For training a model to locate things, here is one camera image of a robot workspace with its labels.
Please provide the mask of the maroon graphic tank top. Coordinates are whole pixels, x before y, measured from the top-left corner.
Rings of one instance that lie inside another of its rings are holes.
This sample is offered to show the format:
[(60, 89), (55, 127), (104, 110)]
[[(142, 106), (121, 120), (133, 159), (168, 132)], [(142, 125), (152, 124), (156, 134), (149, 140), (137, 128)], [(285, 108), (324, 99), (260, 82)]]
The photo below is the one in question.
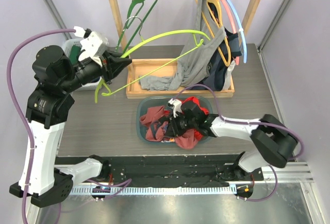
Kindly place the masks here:
[(197, 130), (187, 130), (183, 135), (175, 137), (167, 134), (170, 131), (170, 111), (164, 106), (154, 106), (147, 109), (146, 114), (139, 118), (139, 123), (147, 128), (144, 138), (149, 142), (175, 143), (182, 149), (192, 149), (203, 139)]

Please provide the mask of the red tank top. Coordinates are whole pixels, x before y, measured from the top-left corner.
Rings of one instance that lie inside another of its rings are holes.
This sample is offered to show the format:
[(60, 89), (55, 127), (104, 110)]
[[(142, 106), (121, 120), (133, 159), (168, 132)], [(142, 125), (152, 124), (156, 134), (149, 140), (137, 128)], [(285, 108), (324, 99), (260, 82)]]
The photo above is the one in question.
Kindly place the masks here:
[(202, 124), (209, 115), (209, 111), (200, 106), (199, 100), (195, 97), (189, 97), (182, 102), (181, 121), (179, 127), (182, 130), (194, 130), (195, 138), (198, 141), (206, 139), (204, 131), (202, 131)]

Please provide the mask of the lime green hanger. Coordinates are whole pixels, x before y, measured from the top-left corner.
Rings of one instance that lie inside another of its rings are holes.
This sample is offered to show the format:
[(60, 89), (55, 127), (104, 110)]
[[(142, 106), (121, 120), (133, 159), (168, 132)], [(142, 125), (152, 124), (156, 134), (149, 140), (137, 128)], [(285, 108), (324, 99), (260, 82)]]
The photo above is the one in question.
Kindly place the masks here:
[(179, 55), (178, 57), (172, 59), (160, 57), (161, 55), (174, 55), (174, 52), (166, 52), (165, 49), (176, 49), (175, 45), (161, 46), (160, 48), (158, 48), (157, 46), (147, 46), (146, 48), (143, 48), (140, 52), (138, 51), (138, 49), (142, 48), (144, 45), (147, 45), (147, 43), (150, 43), (154, 40), (166, 36), (181, 34), (191, 34), (195, 44), (192, 49), (183, 53), (184, 56), (200, 48), (205, 39), (207, 39), (208, 41), (210, 40), (209, 36), (206, 35), (204, 32), (191, 29), (168, 31), (166, 33), (161, 33), (146, 40), (143, 40), (142, 42), (125, 52), (123, 56), (121, 56), (121, 59), (130, 55), (133, 56), (132, 63), (128, 66), (127, 84), (118, 88), (117, 90), (111, 91), (105, 81), (101, 79), (94, 92), (95, 103), (98, 103), (98, 92), (102, 87), (105, 87), (105, 89), (108, 90), (107, 92), (101, 93), (103, 97), (109, 97), (121, 90), (126, 91), (126, 96), (129, 99), (141, 99), (143, 97), (150, 97), (152, 95), (166, 94), (166, 92), (164, 91), (150, 91), (142, 89), (142, 87), (140, 86), (140, 80), (149, 75), (162, 76), (162, 74), (167, 71), (173, 73), (174, 66), (177, 65), (177, 60), (182, 58), (182, 55)]

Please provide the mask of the green plastic hanger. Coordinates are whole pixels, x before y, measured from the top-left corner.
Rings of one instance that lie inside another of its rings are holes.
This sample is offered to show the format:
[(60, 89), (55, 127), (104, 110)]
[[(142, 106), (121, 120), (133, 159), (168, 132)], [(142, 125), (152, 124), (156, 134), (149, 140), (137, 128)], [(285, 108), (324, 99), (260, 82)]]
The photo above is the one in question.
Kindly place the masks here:
[(128, 11), (127, 11), (127, 17), (126, 17), (123, 29), (120, 33), (119, 40), (117, 42), (117, 46), (115, 48), (116, 51), (118, 51), (119, 45), (123, 41), (123, 37), (125, 35), (126, 30), (131, 27), (132, 23), (136, 19), (140, 21), (140, 24), (137, 26), (137, 29), (134, 31), (131, 38), (127, 42), (127, 44), (121, 46), (122, 47), (122, 52), (124, 53), (128, 50), (128, 47), (132, 43), (132, 41), (133, 41), (134, 37), (136, 36), (136, 34), (139, 34), (141, 40), (143, 40), (143, 38), (141, 36), (141, 30), (142, 30), (143, 24), (144, 24), (145, 20), (147, 19), (147, 17), (150, 15), (151, 11), (154, 9), (154, 7), (157, 4), (158, 0), (154, 0), (152, 2), (152, 4), (150, 5), (148, 11), (141, 18), (139, 16), (139, 13), (141, 12), (142, 8), (144, 7), (145, 1), (146, 0), (131, 0), (131, 4), (130, 4), (130, 6), (128, 8)]

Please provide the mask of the grey tank top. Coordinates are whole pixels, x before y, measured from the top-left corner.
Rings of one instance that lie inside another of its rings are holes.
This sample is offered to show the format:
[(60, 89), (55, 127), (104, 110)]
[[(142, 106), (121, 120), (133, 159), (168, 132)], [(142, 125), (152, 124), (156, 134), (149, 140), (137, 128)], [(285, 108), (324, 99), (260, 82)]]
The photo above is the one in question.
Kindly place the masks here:
[(202, 35), (190, 37), (177, 60), (177, 69), (173, 76), (158, 77), (149, 75), (139, 82), (143, 90), (175, 91), (180, 86), (188, 87), (199, 83), (209, 76), (207, 66), (211, 57), (225, 39), (225, 29), (213, 20), (207, 0), (197, 0), (194, 30), (204, 32), (210, 39)]

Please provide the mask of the yellow hanger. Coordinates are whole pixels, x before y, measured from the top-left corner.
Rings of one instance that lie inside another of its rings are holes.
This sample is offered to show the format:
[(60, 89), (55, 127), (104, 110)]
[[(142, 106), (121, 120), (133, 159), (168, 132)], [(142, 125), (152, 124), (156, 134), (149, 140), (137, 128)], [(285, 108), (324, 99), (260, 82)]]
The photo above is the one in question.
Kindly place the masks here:
[[(222, 9), (221, 9), (221, 5), (220, 5), (220, 1), (219, 0), (206, 0), (207, 2), (207, 8), (208, 8), (208, 11), (213, 19), (213, 21), (215, 22), (216, 26), (218, 29), (220, 28), (224, 28), (223, 26), (223, 22), (222, 22)], [(211, 7), (209, 6), (209, 4), (213, 4), (216, 8), (216, 13), (218, 14), (218, 18), (216, 18), (215, 14), (213, 13)], [(232, 53), (230, 51), (230, 47), (229, 47), (229, 42), (228, 42), (228, 38), (227, 38), (227, 35), (226, 35), (226, 32), (224, 32), (224, 42), (225, 42), (225, 46), (227, 48), (227, 56), (225, 57), (224, 53), (222, 52), (222, 50), (220, 48), (217, 48), (221, 58), (222, 58), (222, 61), (224, 62), (225, 66), (226, 67), (229, 67), (230, 66), (230, 63), (231, 63), (231, 59), (232, 59)]]

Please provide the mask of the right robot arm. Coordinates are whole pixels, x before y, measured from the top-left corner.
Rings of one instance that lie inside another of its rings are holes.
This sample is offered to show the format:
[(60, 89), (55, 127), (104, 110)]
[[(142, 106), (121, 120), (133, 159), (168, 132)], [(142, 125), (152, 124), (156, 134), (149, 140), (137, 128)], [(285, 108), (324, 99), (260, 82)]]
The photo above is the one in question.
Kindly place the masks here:
[(261, 119), (233, 119), (217, 114), (205, 114), (193, 102), (182, 103), (177, 98), (190, 88), (175, 91), (168, 101), (172, 113), (168, 128), (173, 135), (195, 129), (206, 137), (232, 137), (251, 141), (255, 150), (243, 152), (232, 166), (235, 178), (245, 180), (263, 166), (286, 167), (290, 159), (301, 156), (304, 144), (294, 131), (286, 128), (272, 115)]

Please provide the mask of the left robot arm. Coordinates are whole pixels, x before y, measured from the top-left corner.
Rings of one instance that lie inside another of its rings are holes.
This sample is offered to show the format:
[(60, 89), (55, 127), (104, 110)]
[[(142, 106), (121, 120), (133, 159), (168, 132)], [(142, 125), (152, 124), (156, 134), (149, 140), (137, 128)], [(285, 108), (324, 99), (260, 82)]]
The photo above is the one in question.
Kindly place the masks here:
[[(34, 143), (28, 144), (30, 151), (26, 155), (24, 171), (20, 180), (10, 186), (11, 194), (19, 198), (26, 194), (33, 205), (43, 208), (63, 202), (74, 186), (86, 180), (105, 182), (109, 178), (109, 160), (100, 156), (91, 155), (66, 169), (55, 168), (55, 159), (69, 110), (74, 104), (71, 93), (101, 76), (114, 79), (131, 62), (128, 56), (105, 51), (100, 65), (87, 57), (74, 66), (57, 45), (44, 47), (36, 54), (32, 69), (38, 84), (28, 98), (23, 117)], [(31, 151), (34, 158), (29, 168)], [(29, 169), (30, 180), (26, 183)]]

